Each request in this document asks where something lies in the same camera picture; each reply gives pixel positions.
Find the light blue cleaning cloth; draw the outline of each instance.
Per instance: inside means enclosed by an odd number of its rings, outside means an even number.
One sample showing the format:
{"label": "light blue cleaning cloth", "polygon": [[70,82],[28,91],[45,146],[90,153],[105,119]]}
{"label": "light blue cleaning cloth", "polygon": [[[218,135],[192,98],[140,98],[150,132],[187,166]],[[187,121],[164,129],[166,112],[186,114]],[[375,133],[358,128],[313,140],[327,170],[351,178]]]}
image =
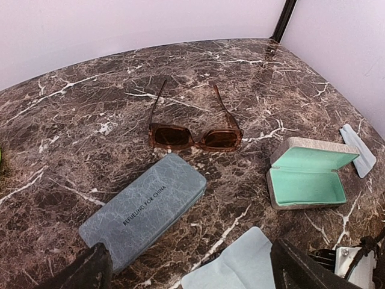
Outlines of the light blue cleaning cloth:
{"label": "light blue cleaning cloth", "polygon": [[211,263],[182,278],[183,289],[275,289],[271,242],[252,227]]}
{"label": "light blue cleaning cloth", "polygon": [[358,147],[360,156],[353,163],[360,178],[364,178],[371,171],[377,159],[349,124],[344,125],[339,131],[347,145]]}

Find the brown tinted lens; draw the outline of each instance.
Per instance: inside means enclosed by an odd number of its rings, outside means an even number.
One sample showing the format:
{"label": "brown tinted lens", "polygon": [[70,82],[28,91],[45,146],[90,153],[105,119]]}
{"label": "brown tinted lens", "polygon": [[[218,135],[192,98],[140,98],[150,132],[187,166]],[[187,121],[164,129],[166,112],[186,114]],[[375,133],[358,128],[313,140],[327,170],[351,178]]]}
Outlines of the brown tinted lens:
{"label": "brown tinted lens", "polygon": [[189,142],[189,132],[175,128],[158,128],[155,132],[155,141],[162,145],[180,146]]}
{"label": "brown tinted lens", "polygon": [[236,140],[234,132],[212,132],[206,137],[205,145],[211,148],[233,148]]}

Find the sunglasses frame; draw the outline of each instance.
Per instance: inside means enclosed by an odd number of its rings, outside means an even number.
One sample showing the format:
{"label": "sunglasses frame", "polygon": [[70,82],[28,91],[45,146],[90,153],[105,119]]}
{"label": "sunglasses frame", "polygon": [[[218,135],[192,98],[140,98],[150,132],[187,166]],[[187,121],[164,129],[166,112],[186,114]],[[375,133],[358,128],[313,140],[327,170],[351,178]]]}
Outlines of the sunglasses frame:
{"label": "sunglasses frame", "polygon": [[[200,141],[194,141],[193,136],[190,132],[190,130],[184,126],[178,126],[178,125],[168,125],[164,123],[153,123],[152,122],[152,117],[154,114],[155,106],[158,103],[159,98],[162,95],[163,89],[165,88],[165,85],[167,83],[167,79],[163,82],[162,88],[158,93],[158,97],[156,98],[156,101],[153,104],[152,110],[151,110],[151,115],[150,115],[150,125],[149,125],[149,140],[150,140],[150,145],[154,148],[164,148],[164,149],[175,149],[175,150],[182,150],[182,149],[187,149],[192,146],[199,147],[205,151],[211,151],[211,152],[232,152],[235,151],[239,148],[239,145],[242,142],[243,138],[243,130],[240,129],[238,123],[236,122],[235,118],[232,116],[232,114],[227,110],[227,108],[224,106],[223,101],[221,99],[221,96],[218,91],[218,87],[215,84],[212,84],[215,90],[215,94],[217,96],[217,99],[219,100],[222,109],[226,113],[226,118],[227,121],[230,123],[231,128],[226,128],[226,129],[212,129],[208,132],[206,132],[203,137],[200,139]],[[186,144],[162,144],[158,143],[155,140],[155,134],[157,129],[159,128],[171,128],[175,130],[180,130],[180,131],[185,131],[188,134],[188,143]],[[236,142],[232,147],[229,148],[217,148],[217,147],[212,147],[212,146],[207,146],[206,145],[206,140],[207,137],[209,137],[211,134],[215,133],[220,133],[220,132],[227,132],[227,133],[234,133],[236,135]]]}

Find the tortoiseshell sunglasses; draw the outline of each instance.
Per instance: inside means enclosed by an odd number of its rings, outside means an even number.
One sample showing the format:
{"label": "tortoiseshell sunglasses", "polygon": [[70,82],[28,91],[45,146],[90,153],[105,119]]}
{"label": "tortoiseshell sunglasses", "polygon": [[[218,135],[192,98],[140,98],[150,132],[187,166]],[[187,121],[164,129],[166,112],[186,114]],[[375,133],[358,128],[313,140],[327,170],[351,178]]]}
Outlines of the tortoiseshell sunglasses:
{"label": "tortoiseshell sunglasses", "polygon": [[162,88],[158,93],[158,97],[156,98],[151,111],[149,131],[151,146],[164,149],[186,149],[191,146],[197,146],[211,152],[231,152],[239,148],[242,141],[243,131],[239,128],[239,125],[232,114],[224,106],[218,87],[215,84],[213,84],[215,93],[232,128],[210,130],[204,134],[200,141],[195,142],[188,128],[177,125],[153,123],[152,116],[154,114],[154,109],[162,95],[166,83],[167,80],[163,82]]}

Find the marble table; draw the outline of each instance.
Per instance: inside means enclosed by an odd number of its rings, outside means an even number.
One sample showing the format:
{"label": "marble table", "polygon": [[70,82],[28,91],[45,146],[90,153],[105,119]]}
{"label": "marble table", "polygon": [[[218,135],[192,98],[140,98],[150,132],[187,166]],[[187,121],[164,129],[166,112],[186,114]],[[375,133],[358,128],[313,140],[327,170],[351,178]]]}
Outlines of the marble table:
{"label": "marble table", "polygon": [[[141,49],[59,69],[0,92],[0,288],[32,288],[85,248],[79,226],[167,151],[148,145],[154,121],[199,138],[226,125],[214,90],[244,130],[240,150],[176,152],[208,180],[206,194],[113,288],[178,288],[180,278],[252,226],[305,252],[357,244],[384,226],[385,142],[324,78],[272,40],[219,40]],[[360,179],[340,170],[339,208],[276,211],[265,174],[282,140],[342,143],[345,123],[377,156]]]}

